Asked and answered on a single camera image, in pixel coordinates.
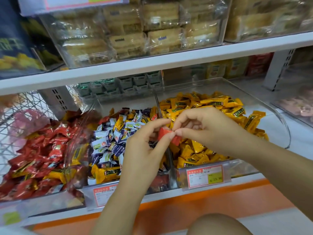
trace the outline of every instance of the left hand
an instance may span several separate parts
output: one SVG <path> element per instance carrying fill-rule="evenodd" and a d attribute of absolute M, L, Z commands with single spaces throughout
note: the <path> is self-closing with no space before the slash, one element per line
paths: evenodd
<path fill-rule="evenodd" d="M 162 156 L 175 133 L 164 135 L 154 149 L 150 148 L 149 139 L 155 138 L 159 129 L 170 122 L 170 119 L 149 121 L 127 139 L 120 186 L 132 187 L 144 196 L 157 175 Z"/>

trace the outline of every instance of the hand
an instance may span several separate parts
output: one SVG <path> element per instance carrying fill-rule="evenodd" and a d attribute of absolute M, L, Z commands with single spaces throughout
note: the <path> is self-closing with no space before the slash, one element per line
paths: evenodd
<path fill-rule="evenodd" d="M 164 135 L 154 149 L 150 148 L 148 142 L 155 138 L 160 127 L 170 122 L 170 119 L 150 121 L 127 139 L 120 185 L 136 187 L 136 191 L 141 192 L 142 196 L 147 192 L 175 133 Z"/>
<path fill-rule="evenodd" d="M 214 107 L 184 110 L 176 118 L 172 130 L 178 136 L 235 158 L 240 158 L 243 150 L 257 138 Z"/>

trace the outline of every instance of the dark blue package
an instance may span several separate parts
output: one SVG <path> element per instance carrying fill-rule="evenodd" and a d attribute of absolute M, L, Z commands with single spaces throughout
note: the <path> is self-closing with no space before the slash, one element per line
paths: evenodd
<path fill-rule="evenodd" d="M 10 1 L 0 0 L 0 79 L 36 74 L 45 69 L 20 20 Z"/>

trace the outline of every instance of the forearm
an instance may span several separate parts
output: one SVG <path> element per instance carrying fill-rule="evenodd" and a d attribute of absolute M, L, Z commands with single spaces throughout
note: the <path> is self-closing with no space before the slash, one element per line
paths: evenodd
<path fill-rule="evenodd" d="M 246 149 L 241 158 L 313 221 L 313 161 L 257 137 Z"/>
<path fill-rule="evenodd" d="M 92 234 L 132 234 L 143 196 L 144 193 L 132 188 L 131 185 L 118 185 L 105 205 Z"/>

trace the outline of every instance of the orange shelf edge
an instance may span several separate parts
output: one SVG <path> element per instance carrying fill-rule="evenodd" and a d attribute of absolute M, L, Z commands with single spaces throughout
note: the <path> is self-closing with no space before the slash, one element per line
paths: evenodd
<path fill-rule="evenodd" d="M 270 182 L 267 179 L 260 179 L 260 180 L 240 184 L 240 185 L 223 186 L 223 187 L 209 189 L 209 190 L 200 191 L 196 193 L 190 193 L 190 194 L 176 196 L 172 198 L 151 201 L 151 202 L 141 204 L 139 207 L 139 211 L 156 208 L 156 207 L 160 207 L 164 205 L 169 205 L 173 203 L 181 203 L 181 202 L 188 202 L 188 201 L 203 199 L 205 197 L 209 197 L 213 195 L 230 193 L 234 191 L 250 189 L 250 188 L 264 186 L 268 184 L 270 184 Z M 74 223 L 74 222 L 85 221 L 89 219 L 95 219 L 95 218 L 98 218 L 99 216 L 100 216 L 100 212 L 80 215 L 77 217 L 65 218 L 65 219 L 60 219 L 60 220 L 55 220 L 55 221 L 50 221 L 50 222 L 39 223 L 33 227 L 33 231 L 36 231 L 39 229 L 45 229 L 49 227 L 54 227 L 54 226 L 59 226 L 59 225 L 64 225 L 64 224 L 69 224 L 69 223 Z"/>

